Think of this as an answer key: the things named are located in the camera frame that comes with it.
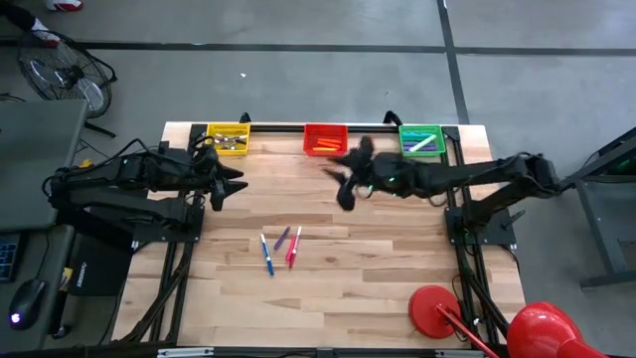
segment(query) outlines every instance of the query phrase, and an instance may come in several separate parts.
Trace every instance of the concrete floor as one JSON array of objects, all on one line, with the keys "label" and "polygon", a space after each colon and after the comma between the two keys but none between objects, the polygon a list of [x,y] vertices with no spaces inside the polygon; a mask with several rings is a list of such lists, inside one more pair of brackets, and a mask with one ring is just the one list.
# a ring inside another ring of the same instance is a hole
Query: concrete floor
[{"label": "concrete floor", "polygon": [[[41,1],[23,5],[77,40],[444,44],[434,0],[86,0],[77,14],[49,14]],[[636,48],[636,3],[629,0],[446,5],[456,46]],[[0,34],[16,31],[0,24]],[[387,109],[405,122],[458,120],[442,54],[91,52],[120,77],[112,107],[95,121],[119,137],[85,135],[108,153],[135,137],[156,142],[168,120],[234,121],[243,111],[256,121],[378,122]],[[37,99],[14,59],[15,50],[0,49],[0,91]],[[542,152],[565,176],[636,124],[635,57],[459,56],[458,66],[470,122],[486,125],[497,157]],[[515,209],[527,210],[515,224],[527,301],[561,307],[592,346],[633,355],[636,283],[578,286],[603,269],[576,194],[528,199]],[[77,316],[90,311],[85,304]],[[103,324],[92,324],[80,323],[84,333],[67,342],[98,339]]]}]

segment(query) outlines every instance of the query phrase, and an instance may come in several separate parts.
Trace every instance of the red marker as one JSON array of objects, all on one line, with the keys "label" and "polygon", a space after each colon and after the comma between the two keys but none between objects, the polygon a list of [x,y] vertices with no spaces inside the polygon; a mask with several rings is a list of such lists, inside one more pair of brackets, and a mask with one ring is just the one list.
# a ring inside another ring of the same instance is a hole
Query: red marker
[{"label": "red marker", "polygon": [[289,268],[293,268],[294,266],[294,261],[296,260],[296,254],[298,253],[298,241],[300,240],[300,230],[302,229],[302,227],[298,227],[298,232],[296,233],[296,236],[294,237],[294,240],[291,242],[291,245],[289,246],[289,252],[287,253],[289,255]]}]

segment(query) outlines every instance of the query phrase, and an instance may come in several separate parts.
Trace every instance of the computer mouse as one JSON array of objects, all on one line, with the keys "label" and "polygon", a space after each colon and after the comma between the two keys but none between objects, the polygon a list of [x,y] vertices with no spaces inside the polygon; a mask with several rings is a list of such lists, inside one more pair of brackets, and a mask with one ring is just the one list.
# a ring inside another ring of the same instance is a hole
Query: computer mouse
[{"label": "computer mouse", "polygon": [[33,278],[18,287],[9,305],[9,325],[11,328],[28,329],[38,320],[40,303],[46,286],[46,282]]}]

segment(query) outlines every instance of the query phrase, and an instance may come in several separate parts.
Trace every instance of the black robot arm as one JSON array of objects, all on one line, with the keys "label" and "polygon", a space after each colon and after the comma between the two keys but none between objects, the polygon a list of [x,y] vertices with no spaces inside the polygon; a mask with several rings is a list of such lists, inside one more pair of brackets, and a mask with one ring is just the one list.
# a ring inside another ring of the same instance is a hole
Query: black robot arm
[{"label": "black robot arm", "polygon": [[509,182],[487,198],[471,201],[468,220],[479,226],[524,198],[548,198],[558,193],[552,163],[541,155],[528,153],[490,162],[448,166],[408,159],[401,153],[383,152],[374,156],[373,142],[365,136],[358,148],[331,160],[351,169],[349,177],[325,170],[340,183],[337,201],[346,211],[354,209],[356,187],[368,188],[369,195],[383,191],[401,198],[411,195],[429,198],[467,185]]},{"label": "black robot arm", "polygon": [[202,191],[211,194],[213,210],[220,211],[225,198],[247,186],[247,183],[232,180],[242,175],[242,172],[221,164],[212,145],[203,145],[193,156],[185,149],[169,148],[168,143],[163,142],[156,150],[122,155],[84,168],[57,170],[51,178],[49,201],[54,207],[113,206],[116,200],[96,195],[97,191],[108,188]]},{"label": "black robot arm", "polygon": [[[220,211],[227,197],[247,186],[233,180],[243,173],[221,164],[212,145],[199,142],[186,150],[162,142],[149,150],[141,144],[145,151],[115,155],[87,167],[61,168],[48,178],[43,190],[46,193],[50,183],[47,194],[59,210],[58,221],[105,242],[120,241],[116,244],[124,249],[130,246],[130,233],[143,242],[196,241],[205,210],[203,195],[210,194],[213,210]],[[152,200],[136,194],[142,190],[179,195]],[[105,208],[113,215],[106,220],[88,208]]]}]

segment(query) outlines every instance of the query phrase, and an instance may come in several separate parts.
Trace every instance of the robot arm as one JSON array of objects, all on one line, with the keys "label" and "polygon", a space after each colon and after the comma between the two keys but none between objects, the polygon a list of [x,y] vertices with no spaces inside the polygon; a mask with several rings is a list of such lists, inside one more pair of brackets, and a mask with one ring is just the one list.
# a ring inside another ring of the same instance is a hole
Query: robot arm
[{"label": "robot arm", "polygon": [[541,155],[520,153],[496,161],[447,166],[404,158],[401,153],[373,154],[373,142],[365,136],[360,147],[344,157],[331,159],[351,169],[349,177],[325,170],[340,184],[337,201],[346,211],[355,207],[356,187],[367,187],[369,196],[383,191],[401,198],[429,198],[466,185],[510,182],[484,200],[471,202],[473,219],[479,223],[524,198],[549,198],[559,193],[553,165]]},{"label": "robot arm", "polygon": [[225,198],[247,186],[232,180],[242,175],[221,164],[214,146],[202,146],[193,157],[185,149],[168,148],[164,142],[157,150],[118,156],[84,168],[58,169],[50,178],[49,200],[54,207],[66,202],[83,208],[99,205],[102,198],[94,194],[101,189],[202,191],[211,193],[212,207],[220,211]]}]

